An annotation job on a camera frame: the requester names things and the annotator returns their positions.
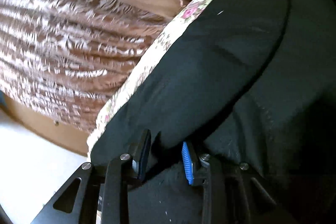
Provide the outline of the brown wooden baseboard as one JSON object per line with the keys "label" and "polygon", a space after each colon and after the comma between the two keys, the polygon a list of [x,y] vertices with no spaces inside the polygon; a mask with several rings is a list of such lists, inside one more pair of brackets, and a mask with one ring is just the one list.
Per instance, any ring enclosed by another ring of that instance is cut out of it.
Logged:
{"label": "brown wooden baseboard", "polygon": [[87,132],[43,116],[5,94],[1,95],[1,109],[10,118],[47,141],[82,156],[87,154]]}

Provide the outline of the black pants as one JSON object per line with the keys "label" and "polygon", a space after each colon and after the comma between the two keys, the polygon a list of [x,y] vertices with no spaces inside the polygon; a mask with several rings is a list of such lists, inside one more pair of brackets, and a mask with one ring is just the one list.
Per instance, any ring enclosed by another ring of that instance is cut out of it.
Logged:
{"label": "black pants", "polygon": [[220,162],[216,223],[335,223],[335,0],[213,0],[108,122],[106,167],[144,130],[131,223],[200,223],[182,145]]}

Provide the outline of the brown floral damask curtain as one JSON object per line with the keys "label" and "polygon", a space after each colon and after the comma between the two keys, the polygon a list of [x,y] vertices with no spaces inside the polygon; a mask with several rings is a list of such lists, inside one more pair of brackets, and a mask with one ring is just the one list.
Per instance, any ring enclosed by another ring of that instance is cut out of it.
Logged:
{"label": "brown floral damask curtain", "polygon": [[1,90],[90,132],[171,20],[120,0],[1,0]]}

